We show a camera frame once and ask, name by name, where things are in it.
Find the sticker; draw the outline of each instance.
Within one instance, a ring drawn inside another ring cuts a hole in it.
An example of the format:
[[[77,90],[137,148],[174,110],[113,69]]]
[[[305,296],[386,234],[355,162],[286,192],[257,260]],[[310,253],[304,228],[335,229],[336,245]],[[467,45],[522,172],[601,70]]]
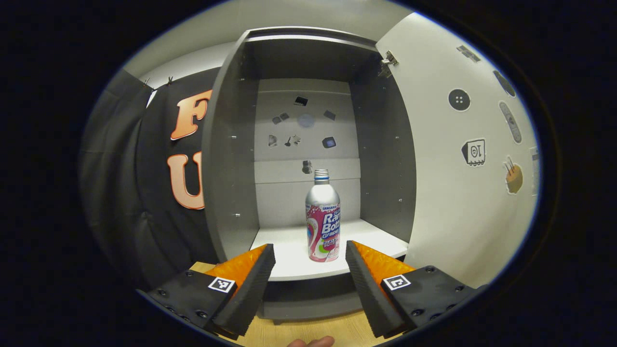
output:
[[[469,108],[471,99],[466,91],[462,89],[455,89],[448,95],[448,102],[453,109],[463,112]]]
[[[538,147],[529,148],[529,152],[531,153],[531,164],[533,165],[531,196],[536,196],[540,190],[540,153],[538,152]]]
[[[323,115],[324,115],[326,118],[331,119],[333,122],[334,122],[334,120],[335,120],[335,118],[336,118],[336,114],[334,114],[334,113],[332,113],[332,112],[330,112],[330,111],[328,111],[328,110],[326,110],[326,112],[324,112],[324,113],[323,113]]]
[[[507,169],[505,184],[508,188],[508,194],[515,195],[523,186],[523,171],[520,165],[512,162],[510,156],[508,156],[508,160],[503,162],[503,164]]]
[[[471,61],[473,61],[473,62],[479,62],[480,61],[480,58],[478,58],[478,56],[474,52],[470,51],[465,46],[457,47],[457,50],[459,52],[463,53],[464,56],[466,56],[467,58],[471,59]]]
[[[386,285],[388,288],[390,288],[390,290],[397,290],[399,288],[403,288],[404,286],[412,284],[403,275],[396,275],[393,277],[384,278],[384,281],[386,282]]]
[[[270,147],[270,148],[276,147],[276,136],[274,136],[274,135],[269,135],[268,136],[268,147]]]
[[[315,124],[315,118],[308,113],[301,114],[300,117],[298,117],[298,124],[302,128],[312,128]]]
[[[516,124],[516,120],[514,119],[512,112],[510,112],[510,108],[508,107],[508,105],[506,105],[505,102],[499,101],[499,109],[502,111],[503,116],[505,117],[505,122],[510,127],[510,133],[512,133],[512,138],[514,139],[514,142],[517,144],[521,144],[521,141],[523,140],[521,138],[521,132],[520,130],[518,130],[518,125]]]
[[[461,151],[467,165],[472,167],[484,165],[486,161],[486,146],[484,145],[483,138],[467,141],[461,148]]]
[[[497,70],[493,70],[493,74],[497,77],[497,81],[499,81],[499,84],[502,86],[503,90],[505,90],[508,95],[515,97],[516,92],[514,92],[514,88],[512,88],[510,82],[508,82],[508,80],[506,80],[505,77],[502,76],[502,74]]]
[[[307,175],[313,172],[313,165],[310,163],[310,161],[302,161],[302,172]]]
[[[331,136],[331,137],[326,137],[325,139],[323,139],[321,141],[321,144],[323,145],[324,148],[332,148],[332,147],[336,146],[336,141]]]
[[[223,293],[229,293],[233,284],[236,283],[234,280],[227,280],[225,278],[217,277],[210,283],[208,288],[222,291]]]
[[[309,100],[307,98],[303,98],[302,96],[298,96],[296,101],[294,101],[294,105],[298,106],[306,106]]]

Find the white shelf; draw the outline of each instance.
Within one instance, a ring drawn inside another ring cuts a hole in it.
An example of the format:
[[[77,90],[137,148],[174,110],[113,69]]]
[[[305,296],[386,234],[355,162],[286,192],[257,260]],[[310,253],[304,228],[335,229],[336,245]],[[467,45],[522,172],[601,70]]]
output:
[[[289,228],[260,228],[251,249],[265,243],[274,245],[276,264],[270,281],[296,281],[346,274],[347,240],[367,245],[391,257],[407,254],[408,243],[374,227],[362,219],[341,222],[341,249],[332,262],[314,262],[309,259],[306,226]]]

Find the remote control sticker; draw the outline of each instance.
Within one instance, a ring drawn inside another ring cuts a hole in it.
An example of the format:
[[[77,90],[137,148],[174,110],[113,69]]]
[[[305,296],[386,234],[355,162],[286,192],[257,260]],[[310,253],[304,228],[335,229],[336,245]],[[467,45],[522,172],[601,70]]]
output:
[[[521,137],[521,131],[518,130],[518,125],[516,124],[516,120],[514,119],[512,112],[510,112],[510,108],[508,107],[508,105],[506,105],[505,102],[499,101],[499,109],[502,111],[503,116],[505,117],[505,121],[510,127],[510,133],[512,134],[514,142],[516,144],[521,144],[523,140]]]

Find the black curtain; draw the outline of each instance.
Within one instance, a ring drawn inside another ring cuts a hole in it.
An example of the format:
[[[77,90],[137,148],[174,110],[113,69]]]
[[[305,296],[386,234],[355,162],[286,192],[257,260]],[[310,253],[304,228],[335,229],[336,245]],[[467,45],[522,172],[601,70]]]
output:
[[[139,234],[137,251],[145,260],[143,271],[152,285],[167,281],[196,261],[218,263],[204,211],[188,209],[174,198],[167,165],[172,155],[187,156],[186,190],[194,195],[199,193],[199,174],[193,155],[201,151],[203,121],[193,117],[193,124],[197,125],[195,133],[178,140],[170,138],[178,119],[178,102],[211,90],[218,70],[198,72],[159,87],[141,121],[135,175],[151,233]],[[159,252],[150,257],[152,248]]]
[[[178,101],[210,90],[218,68],[161,86],[121,70],[107,85],[85,127],[78,170],[86,219],[108,260],[136,288],[150,290],[195,261],[216,264],[204,211],[173,197],[167,158],[201,150],[200,121],[191,136],[170,139]],[[186,187],[199,191],[197,166]]]

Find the white wall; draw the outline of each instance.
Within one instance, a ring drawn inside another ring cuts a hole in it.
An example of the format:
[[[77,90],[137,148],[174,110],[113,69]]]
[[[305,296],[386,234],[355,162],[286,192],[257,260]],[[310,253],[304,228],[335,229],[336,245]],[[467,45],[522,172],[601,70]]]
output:
[[[478,63],[456,47],[464,44]],[[508,95],[487,57],[462,38],[414,13],[376,45],[391,50],[392,66],[405,101],[416,154],[416,211],[405,262],[434,265],[473,287],[488,283],[507,265],[524,240],[536,210],[532,190],[534,129],[521,96]],[[450,91],[465,90],[471,105],[459,112],[448,102]],[[522,134],[514,142],[499,108],[505,101]],[[461,148],[484,138],[486,162],[467,165]],[[523,186],[507,191],[510,156],[523,171]]]
[[[153,38],[124,69],[142,76],[177,57],[234,42],[246,30],[261,27],[322,27],[377,41],[412,10],[385,0],[231,0],[195,12],[194,17]]]

